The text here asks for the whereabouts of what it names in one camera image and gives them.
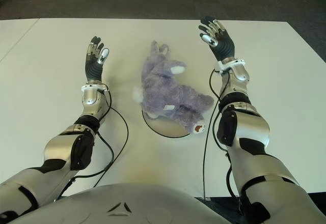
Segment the plush toy ear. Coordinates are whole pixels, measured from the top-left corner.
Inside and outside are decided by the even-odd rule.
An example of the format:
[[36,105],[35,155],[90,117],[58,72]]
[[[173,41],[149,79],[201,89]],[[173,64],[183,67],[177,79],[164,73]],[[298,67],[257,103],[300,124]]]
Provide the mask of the plush toy ear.
[[156,54],[159,53],[159,45],[158,43],[154,40],[151,44],[151,54]]
[[163,44],[161,47],[159,47],[159,52],[163,53],[164,56],[167,56],[169,53],[169,46],[166,44]]

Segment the plush toy paw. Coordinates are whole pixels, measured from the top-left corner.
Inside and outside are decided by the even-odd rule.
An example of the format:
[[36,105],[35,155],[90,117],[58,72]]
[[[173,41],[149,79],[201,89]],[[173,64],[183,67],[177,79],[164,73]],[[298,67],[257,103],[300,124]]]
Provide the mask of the plush toy paw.
[[184,66],[171,67],[171,73],[174,75],[181,74],[185,70]]
[[158,116],[156,114],[152,114],[152,113],[149,113],[149,112],[146,112],[148,117],[151,118],[151,119],[157,119]]
[[194,125],[193,134],[201,133],[205,130],[205,121],[201,120]]

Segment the black finger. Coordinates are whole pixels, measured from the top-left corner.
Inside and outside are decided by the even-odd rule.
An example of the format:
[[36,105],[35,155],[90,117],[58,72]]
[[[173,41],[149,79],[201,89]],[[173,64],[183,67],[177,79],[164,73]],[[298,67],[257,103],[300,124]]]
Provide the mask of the black finger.
[[199,28],[201,31],[204,31],[205,33],[209,34],[209,32],[208,32],[208,28],[206,28],[206,27],[204,27],[204,26],[202,26],[202,25],[198,26],[198,28]]
[[104,47],[104,44],[101,43],[101,44],[97,47],[97,49],[98,49],[98,50],[101,50],[103,47]]
[[206,25],[206,26],[209,26],[209,24],[210,24],[210,23],[208,22],[208,20],[206,20],[206,19],[201,19],[200,22],[201,22],[202,24]]
[[100,43],[100,41],[101,41],[101,38],[99,38],[99,37],[98,37],[98,38],[96,38],[96,40],[95,40],[94,44],[96,44],[96,45],[97,45],[97,44],[99,44],[99,43]]
[[97,40],[97,36],[93,37],[92,40],[91,40],[91,42],[92,42],[92,43],[95,43],[96,40]]
[[211,16],[206,16],[205,19],[211,23],[213,23],[213,21],[215,20],[215,18],[211,17]]

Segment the white table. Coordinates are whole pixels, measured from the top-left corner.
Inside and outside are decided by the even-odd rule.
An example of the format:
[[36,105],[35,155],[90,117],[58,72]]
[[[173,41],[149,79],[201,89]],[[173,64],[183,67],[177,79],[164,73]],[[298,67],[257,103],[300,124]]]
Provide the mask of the white table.
[[38,19],[0,21],[0,62]]
[[[40,19],[0,63],[0,181],[21,169],[40,166],[46,143],[82,112],[80,88],[86,82],[85,53],[98,35],[110,48],[103,78],[110,83],[113,107],[128,122],[130,139],[100,184],[146,182],[201,196],[206,134],[169,139],[144,123],[131,98],[140,86],[142,64],[152,40],[167,43],[171,57],[188,64],[177,79],[211,94],[208,76],[215,59],[200,40],[198,20]],[[285,22],[223,21],[236,55],[250,73],[251,102],[271,128],[268,153],[281,159],[308,192],[326,191],[326,66]],[[213,79],[219,90],[221,78]],[[204,117],[208,122],[211,111]],[[126,137],[112,111],[100,129],[119,152]],[[79,174],[94,173],[111,159],[97,139],[92,162]],[[207,196],[228,196],[229,162],[209,138]],[[65,194],[87,189],[97,178],[78,179]]]

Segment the silver fingertip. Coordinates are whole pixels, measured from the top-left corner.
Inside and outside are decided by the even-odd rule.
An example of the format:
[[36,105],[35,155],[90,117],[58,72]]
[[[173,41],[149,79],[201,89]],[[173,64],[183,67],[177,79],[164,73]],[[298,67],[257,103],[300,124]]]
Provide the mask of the silver fingertip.
[[218,41],[214,38],[211,38],[209,35],[202,35],[202,40],[206,42],[211,47],[216,47],[218,45]]
[[97,59],[97,62],[100,64],[100,65],[103,65],[104,64],[104,61],[106,60],[106,58],[108,57],[108,54],[109,54],[109,49],[108,48],[105,48],[102,50],[100,56],[98,57]]

